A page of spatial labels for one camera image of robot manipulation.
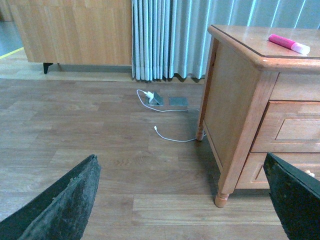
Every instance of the pink highlighter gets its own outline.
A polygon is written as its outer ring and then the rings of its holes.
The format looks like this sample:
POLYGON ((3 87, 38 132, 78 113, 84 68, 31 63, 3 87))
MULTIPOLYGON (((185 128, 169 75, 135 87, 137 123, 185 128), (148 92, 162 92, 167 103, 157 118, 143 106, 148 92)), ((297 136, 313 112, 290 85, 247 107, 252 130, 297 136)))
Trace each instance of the pink highlighter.
POLYGON ((303 45, 301 43, 298 43, 298 42, 295 42, 295 41, 292 41, 290 39, 287 39, 283 36, 278 36, 278 35, 275 35, 275 34, 271 34, 269 36, 269 41, 270 42, 273 42, 275 44, 278 44, 282 47, 285 47, 287 49, 290 49, 290 50, 293 50, 299 54, 308 54, 310 53, 310 47, 309 46, 306 46, 306 45, 303 45))

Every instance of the dresser top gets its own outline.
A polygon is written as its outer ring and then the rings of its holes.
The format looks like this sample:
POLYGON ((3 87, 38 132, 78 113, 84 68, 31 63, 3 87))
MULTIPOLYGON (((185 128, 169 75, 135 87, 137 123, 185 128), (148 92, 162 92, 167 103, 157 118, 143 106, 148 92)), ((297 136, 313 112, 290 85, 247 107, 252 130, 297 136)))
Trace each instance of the dresser top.
POLYGON ((320 30, 227 25, 211 25, 208 30, 261 68, 320 72, 320 30), (307 45, 310 53, 303 55, 270 42, 271 34, 307 45))

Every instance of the wooden cabinet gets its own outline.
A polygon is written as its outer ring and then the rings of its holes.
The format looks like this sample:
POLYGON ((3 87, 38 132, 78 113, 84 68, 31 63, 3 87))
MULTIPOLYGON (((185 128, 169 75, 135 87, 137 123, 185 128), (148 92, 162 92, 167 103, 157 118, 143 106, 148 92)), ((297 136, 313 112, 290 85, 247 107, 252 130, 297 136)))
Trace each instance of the wooden cabinet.
POLYGON ((8 0, 29 62, 131 65, 131 0, 8 0))
POLYGON ((210 26, 211 47, 196 138, 207 133, 221 175, 215 204, 234 189, 268 188, 272 152, 320 180, 320 31, 210 26), (310 46, 302 55, 268 41, 310 46))

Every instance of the curtain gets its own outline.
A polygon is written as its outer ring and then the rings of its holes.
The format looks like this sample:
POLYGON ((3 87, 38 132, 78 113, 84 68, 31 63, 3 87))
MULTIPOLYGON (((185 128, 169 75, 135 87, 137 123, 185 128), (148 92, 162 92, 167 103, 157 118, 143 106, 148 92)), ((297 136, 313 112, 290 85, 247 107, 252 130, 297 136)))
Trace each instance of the curtain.
POLYGON ((320 27, 319 0, 132 0, 132 76, 202 78, 211 24, 320 27))

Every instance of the wooden dresser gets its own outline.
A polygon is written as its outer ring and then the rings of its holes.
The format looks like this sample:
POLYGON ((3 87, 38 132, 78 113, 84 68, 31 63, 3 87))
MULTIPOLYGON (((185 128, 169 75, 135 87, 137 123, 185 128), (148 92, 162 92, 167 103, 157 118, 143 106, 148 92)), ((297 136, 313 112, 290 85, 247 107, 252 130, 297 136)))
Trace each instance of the wooden dresser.
POLYGON ((196 138, 206 132, 221 175, 215 204, 235 189, 269 188, 272 152, 320 180, 320 30, 212 25, 196 138), (310 46, 302 55, 268 41, 310 46))

